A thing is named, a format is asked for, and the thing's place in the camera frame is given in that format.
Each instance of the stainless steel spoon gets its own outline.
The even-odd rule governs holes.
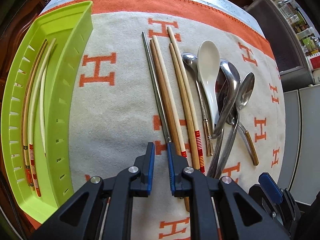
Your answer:
[[[219,97],[218,97],[218,99],[219,99],[218,100],[218,109],[221,109],[221,107],[224,107],[224,105],[225,105],[225,103],[227,101],[226,100],[227,99],[227,95],[229,94],[229,92],[227,92],[228,91],[228,86],[229,86],[229,83],[228,83],[228,80],[226,80],[225,83],[223,84],[223,87],[221,88],[221,91],[220,91],[220,94],[219,94]],[[236,138],[236,132],[237,132],[238,125],[239,125],[239,114],[238,114],[238,110],[237,110],[236,107],[234,107],[234,108],[231,107],[231,111],[233,111],[233,110],[235,110],[235,113],[232,114],[232,116],[228,113],[228,116],[227,116],[227,120],[230,118],[230,116],[232,117],[232,119],[229,120],[229,121],[233,122],[233,125],[232,125],[233,127],[232,127],[232,131],[229,133],[229,137],[228,137],[226,146],[223,149],[220,164],[216,168],[215,175],[213,175],[216,179],[220,178],[220,176],[222,174],[222,171],[223,171],[224,167],[227,164],[227,160],[228,160],[228,158],[230,156],[230,152],[231,152],[233,143],[234,143],[235,138]]]
[[[253,91],[253,87],[254,87],[254,74],[252,72],[250,72],[244,77],[243,82],[242,82],[240,89],[239,89],[239,94],[236,98],[235,105],[236,105],[238,112],[248,103],[250,96],[252,94],[252,91]],[[234,125],[235,124],[235,116],[236,116],[235,107],[233,107],[232,110],[230,111],[228,118],[227,118],[227,123],[230,125]],[[254,148],[251,136],[241,122],[239,122],[239,127],[241,128],[241,131],[243,132],[244,136],[247,139],[247,142],[248,142],[248,145],[250,148],[250,153],[252,156],[253,165],[257,166],[259,164],[259,160],[258,160],[256,150]]]
[[[217,97],[219,115],[222,111],[223,104],[224,104],[227,93],[228,93],[228,81],[226,80],[224,82],[219,94],[218,94],[218,97]],[[222,146],[223,135],[224,135],[224,127],[222,127],[221,133],[217,138],[216,147],[214,150],[214,157],[211,160],[211,163],[210,163],[210,166],[209,166],[209,169],[207,172],[208,177],[214,178],[216,175],[217,167],[218,167],[218,160],[220,157],[220,151],[221,151],[221,146]]]
[[[201,105],[201,113],[203,119],[204,126],[204,134],[206,138],[206,146],[207,146],[207,156],[213,156],[213,143],[211,137],[211,129],[209,127],[208,114],[204,105],[204,99],[200,90],[200,86],[202,86],[201,82],[198,80],[198,60],[197,56],[192,53],[182,53],[182,60],[185,67],[191,69],[194,73],[194,79],[196,81],[196,87],[199,95],[200,105]]]
[[[213,130],[212,138],[217,138],[220,135],[222,127],[226,122],[231,108],[236,102],[236,97],[240,88],[240,75],[236,67],[227,60],[221,59],[220,68],[222,69],[223,73],[227,78],[229,90],[226,97],[226,101],[223,105],[221,114],[219,116],[219,120],[217,122],[216,127]]]

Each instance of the gold spoon handle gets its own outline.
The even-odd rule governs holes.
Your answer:
[[[254,166],[258,166],[259,160],[258,160],[258,156],[257,156],[257,153],[256,153],[256,149],[254,148],[254,145],[253,145],[253,142],[252,142],[250,133],[246,130],[246,131],[244,132],[244,135],[245,135],[245,137],[247,138],[247,141],[248,141],[250,150],[251,150],[251,152],[252,152],[253,165],[254,165]]]

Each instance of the silver bolt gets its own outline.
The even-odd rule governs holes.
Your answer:
[[[101,178],[98,177],[98,176],[94,176],[90,179],[90,181],[93,183],[93,184],[98,184],[100,182]]]
[[[191,174],[191,173],[193,173],[195,170],[192,168],[192,167],[185,167],[184,168],[184,172],[185,173],[189,173],[189,174]]]
[[[222,182],[225,184],[230,184],[232,182],[232,179],[228,176],[222,177]]]
[[[136,173],[138,172],[139,168],[137,166],[131,166],[128,170],[131,173]]]

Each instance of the lime green tray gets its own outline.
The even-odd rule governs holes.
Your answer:
[[[73,194],[68,155],[69,113],[79,63],[93,30],[91,7],[92,1],[85,1],[37,18],[13,59],[4,90],[1,144],[6,172],[18,205],[39,223],[48,219]],[[41,141],[39,103],[36,102],[34,153],[41,191],[41,197],[38,197],[28,186],[25,175],[21,142],[22,104],[36,55],[47,39],[37,77],[53,38],[57,41],[49,58],[44,88],[46,157]]]

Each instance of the spoon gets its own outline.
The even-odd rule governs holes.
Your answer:
[[[252,94],[254,87],[254,74],[252,72],[248,73],[244,79],[243,82],[240,86],[239,94],[236,98],[236,108],[238,111],[240,111],[249,101],[250,96]],[[235,124],[235,107],[231,110],[228,118],[227,118],[227,123],[230,125]],[[250,151],[251,151],[251,156],[253,160],[253,165],[257,166],[259,164],[258,156],[256,153],[256,150],[254,148],[251,136],[247,129],[243,126],[241,122],[239,122],[239,127],[241,128],[241,131],[243,132],[244,136],[247,139]]]
[[[226,80],[220,90],[220,93],[219,93],[219,96],[218,96],[218,107],[219,107],[219,110],[223,109],[224,106],[225,106],[225,103],[227,101],[227,95],[230,94],[230,91],[228,89],[229,87],[229,82],[228,80]],[[233,122],[232,123],[232,126],[233,126],[233,129],[231,130],[230,134],[229,134],[229,137],[228,137],[228,140],[227,140],[227,143],[226,143],[226,146],[223,150],[223,153],[222,153],[222,158],[221,158],[221,162],[218,166],[218,159],[219,157],[217,157],[217,160],[216,160],[216,166],[218,166],[216,168],[216,173],[214,175],[214,178],[220,178],[221,176],[221,173],[224,169],[224,167],[226,166],[227,164],[227,160],[230,156],[230,152],[231,152],[231,149],[232,149],[232,146],[233,146],[233,143],[235,141],[235,138],[236,138],[236,131],[238,129],[238,125],[239,125],[239,115],[238,115],[238,111],[235,107],[231,107],[231,111],[235,111],[234,114],[230,115],[228,113],[228,116],[226,118],[226,120],[230,119],[230,117],[232,118],[230,121]]]
[[[207,110],[205,109],[204,105],[204,99],[200,90],[200,86],[202,86],[201,83],[199,83],[198,79],[198,60],[197,56],[191,53],[182,53],[182,60],[185,65],[189,69],[191,69],[194,72],[194,77],[196,81],[196,87],[199,95],[200,105],[201,105],[201,113],[202,113],[202,119],[203,119],[203,125],[204,125],[204,134],[206,138],[206,146],[207,146],[207,156],[213,156],[213,143],[212,143],[212,137],[210,134],[210,128],[209,128],[209,121],[208,121],[208,114]]]
[[[204,41],[198,49],[198,78],[208,100],[212,127],[219,119],[215,84],[220,69],[220,55],[218,48],[212,41]]]
[[[220,62],[220,68],[226,76],[229,90],[226,96],[226,101],[223,104],[218,123],[212,133],[212,138],[217,138],[220,135],[231,108],[236,102],[236,97],[240,88],[240,75],[236,67],[227,60],[222,59]]]
[[[224,103],[224,99],[226,98],[226,95],[228,93],[228,81],[226,80],[218,94],[218,99],[217,99],[217,103],[218,103],[218,111],[219,114],[222,111],[223,108],[223,103]],[[220,135],[217,137],[217,143],[216,143],[216,148],[214,150],[214,157],[211,160],[208,172],[207,172],[207,176],[208,177],[212,177],[214,178],[217,172],[217,167],[218,167],[218,160],[220,157],[220,151],[221,151],[221,146],[222,146],[222,140],[223,140],[223,135],[224,135],[224,127],[222,127],[221,133]]]

